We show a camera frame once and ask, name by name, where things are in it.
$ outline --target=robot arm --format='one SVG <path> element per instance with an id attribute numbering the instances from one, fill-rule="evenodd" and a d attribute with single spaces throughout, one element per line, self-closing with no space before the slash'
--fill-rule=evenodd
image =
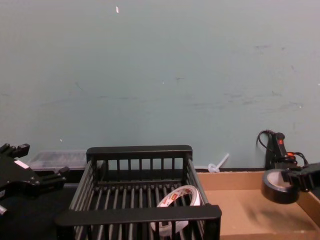
<path id="1" fill-rule="evenodd" d="M 18 147 L 5 144 L 0 147 L 0 199 L 18 194 L 37 197 L 63 188 L 69 168 L 64 167 L 58 173 L 40 177 L 28 165 L 15 159 L 26 156 L 29 149 L 28 144 Z"/>
<path id="2" fill-rule="evenodd" d="M 265 146 L 260 136 L 269 136 L 268 146 Z M 299 198 L 299 192 L 309 192 L 320 187 L 320 163 L 309 164 L 300 152 L 287 152 L 284 145 L 285 135 L 281 132 L 264 130 L 259 133 L 259 141 L 271 156 L 266 159 L 270 167 L 263 176 L 262 194 L 269 200 L 280 203 L 294 203 Z M 299 166 L 295 156 L 303 159 Z"/>

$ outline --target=teal wall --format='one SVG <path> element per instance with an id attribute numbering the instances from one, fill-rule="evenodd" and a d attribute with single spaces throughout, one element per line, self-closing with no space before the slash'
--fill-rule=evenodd
<path id="1" fill-rule="evenodd" d="M 318 162 L 318 0 L 0 0 L 0 143 L 188 144 L 261 167 L 269 128 Z"/>

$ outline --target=white tape roll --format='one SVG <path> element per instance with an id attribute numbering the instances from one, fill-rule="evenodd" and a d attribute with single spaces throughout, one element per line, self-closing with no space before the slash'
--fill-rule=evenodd
<path id="1" fill-rule="evenodd" d="M 168 207 L 173 201 L 180 198 L 183 195 L 191 194 L 192 199 L 190 206 L 199 206 L 200 205 L 200 195 L 198 190 L 192 185 L 185 185 L 178 187 L 177 189 L 170 192 L 167 196 L 165 196 L 158 204 L 157 208 L 165 208 Z M 175 222 L 175 233 L 181 231 L 184 227 L 188 225 L 189 221 L 176 221 Z M 150 223 L 151 228 L 155 231 L 156 224 L 154 222 Z M 159 222 L 159 235 L 161 237 L 171 236 L 172 224 L 171 222 L 168 225 L 162 225 L 162 222 Z"/>

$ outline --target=black table surface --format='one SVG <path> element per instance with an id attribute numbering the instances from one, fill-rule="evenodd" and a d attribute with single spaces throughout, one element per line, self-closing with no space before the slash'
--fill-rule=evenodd
<path id="1" fill-rule="evenodd" d="M 76 188 L 64 188 L 37 199 L 10 197 L 0 201 L 8 209 L 0 216 L 0 240 L 57 240 L 53 219 L 66 210 Z M 313 192 L 320 198 L 320 189 Z"/>

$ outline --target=roll of tape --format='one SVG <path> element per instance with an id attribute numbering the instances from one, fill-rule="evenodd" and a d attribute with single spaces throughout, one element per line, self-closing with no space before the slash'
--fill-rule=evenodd
<path id="1" fill-rule="evenodd" d="M 198 190 L 192 185 L 184 185 L 178 187 L 177 189 L 170 192 L 167 196 L 165 196 L 157 205 L 157 208 L 165 208 L 168 207 L 173 201 L 180 198 L 183 195 L 191 194 L 191 203 L 190 206 L 199 206 L 200 205 L 200 195 Z M 181 231 L 189 224 L 189 221 L 176 221 L 175 222 L 175 233 Z M 150 223 L 151 228 L 155 231 L 156 224 L 154 222 Z M 159 222 L 159 235 L 161 237 L 170 236 L 172 232 L 172 224 L 171 222 L 168 225 L 162 225 L 162 222 Z"/>
<path id="2" fill-rule="evenodd" d="M 281 169 L 272 169 L 264 173 L 261 193 L 272 202 L 278 204 L 292 204 L 299 198 L 299 190 L 284 182 Z"/>

